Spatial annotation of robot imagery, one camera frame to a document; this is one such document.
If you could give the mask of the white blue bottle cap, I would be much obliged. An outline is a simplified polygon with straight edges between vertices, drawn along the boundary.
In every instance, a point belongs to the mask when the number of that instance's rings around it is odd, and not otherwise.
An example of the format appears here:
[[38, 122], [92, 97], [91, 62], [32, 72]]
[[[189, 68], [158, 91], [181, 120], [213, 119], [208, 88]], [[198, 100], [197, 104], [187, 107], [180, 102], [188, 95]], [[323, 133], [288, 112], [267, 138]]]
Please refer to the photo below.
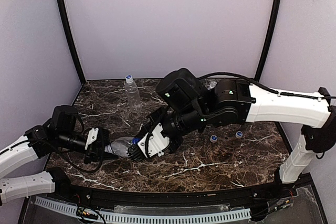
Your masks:
[[235, 136], [237, 138], [242, 138], [243, 137], [243, 133], [241, 131], [237, 131]]

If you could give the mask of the blue label water bottle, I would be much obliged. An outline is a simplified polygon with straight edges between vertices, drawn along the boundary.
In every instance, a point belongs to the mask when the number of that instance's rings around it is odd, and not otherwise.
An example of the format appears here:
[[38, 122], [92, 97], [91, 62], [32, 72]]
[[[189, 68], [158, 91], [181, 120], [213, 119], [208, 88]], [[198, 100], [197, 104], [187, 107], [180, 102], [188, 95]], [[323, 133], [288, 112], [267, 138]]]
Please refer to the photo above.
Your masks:
[[216, 85], [217, 85], [217, 82], [215, 80], [206, 80], [205, 82], [205, 86], [208, 90], [215, 88]]

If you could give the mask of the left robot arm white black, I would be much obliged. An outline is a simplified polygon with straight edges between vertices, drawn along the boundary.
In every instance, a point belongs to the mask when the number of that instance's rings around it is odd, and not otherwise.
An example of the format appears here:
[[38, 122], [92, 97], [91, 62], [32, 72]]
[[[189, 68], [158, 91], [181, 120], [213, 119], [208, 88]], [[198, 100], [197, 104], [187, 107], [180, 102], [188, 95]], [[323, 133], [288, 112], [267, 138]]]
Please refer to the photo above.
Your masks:
[[76, 108], [69, 105], [55, 107], [52, 117], [43, 125], [29, 129], [18, 140], [1, 150], [1, 204], [39, 194], [68, 195], [71, 182], [59, 167], [24, 177], [6, 178], [6, 175], [53, 152], [72, 167], [86, 172], [72, 163], [63, 149], [83, 154], [84, 164], [97, 162], [96, 168], [87, 171], [92, 174], [100, 169], [104, 161], [118, 158], [116, 154], [106, 151], [108, 144], [108, 130], [101, 127], [85, 129]]

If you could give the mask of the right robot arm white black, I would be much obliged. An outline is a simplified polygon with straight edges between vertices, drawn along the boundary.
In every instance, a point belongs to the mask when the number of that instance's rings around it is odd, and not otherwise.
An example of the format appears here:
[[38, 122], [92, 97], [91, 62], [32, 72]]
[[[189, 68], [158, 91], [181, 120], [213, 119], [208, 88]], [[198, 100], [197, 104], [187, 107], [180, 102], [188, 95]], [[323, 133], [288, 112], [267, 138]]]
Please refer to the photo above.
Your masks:
[[155, 90], [167, 107], [150, 116], [150, 127], [137, 143], [142, 158], [173, 152], [184, 135], [208, 125], [295, 123], [302, 126], [298, 143], [275, 174], [281, 184], [293, 184], [315, 155], [335, 146], [335, 106], [325, 88], [300, 93], [272, 89], [239, 74], [221, 76], [211, 89], [186, 68], [159, 82]]

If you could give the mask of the solid blue bottle cap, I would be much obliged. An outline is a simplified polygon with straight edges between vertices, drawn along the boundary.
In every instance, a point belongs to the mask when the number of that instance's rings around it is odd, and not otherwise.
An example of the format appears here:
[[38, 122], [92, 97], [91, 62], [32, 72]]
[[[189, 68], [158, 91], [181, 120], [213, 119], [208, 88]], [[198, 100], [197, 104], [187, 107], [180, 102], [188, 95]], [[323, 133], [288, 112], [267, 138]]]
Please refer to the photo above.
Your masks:
[[141, 140], [140, 138], [138, 138], [138, 137], [134, 137], [134, 138], [132, 139], [132, 145], [137, 145], [138, 142], [139, 142], [140, 140]]

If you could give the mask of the pepsi label bottle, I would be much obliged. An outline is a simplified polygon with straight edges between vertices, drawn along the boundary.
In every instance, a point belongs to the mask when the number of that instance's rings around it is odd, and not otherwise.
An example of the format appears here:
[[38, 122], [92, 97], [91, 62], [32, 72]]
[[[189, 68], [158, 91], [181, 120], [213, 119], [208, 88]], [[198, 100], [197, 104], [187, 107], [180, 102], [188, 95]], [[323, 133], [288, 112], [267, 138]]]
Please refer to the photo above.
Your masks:
[[104, 148], [104, 151], [106, 153], [114, 154], [118, 157], [127, 157], [128, 148], [132, 146], [132, 143], [132, 137], [120, 137], [108, 144]]

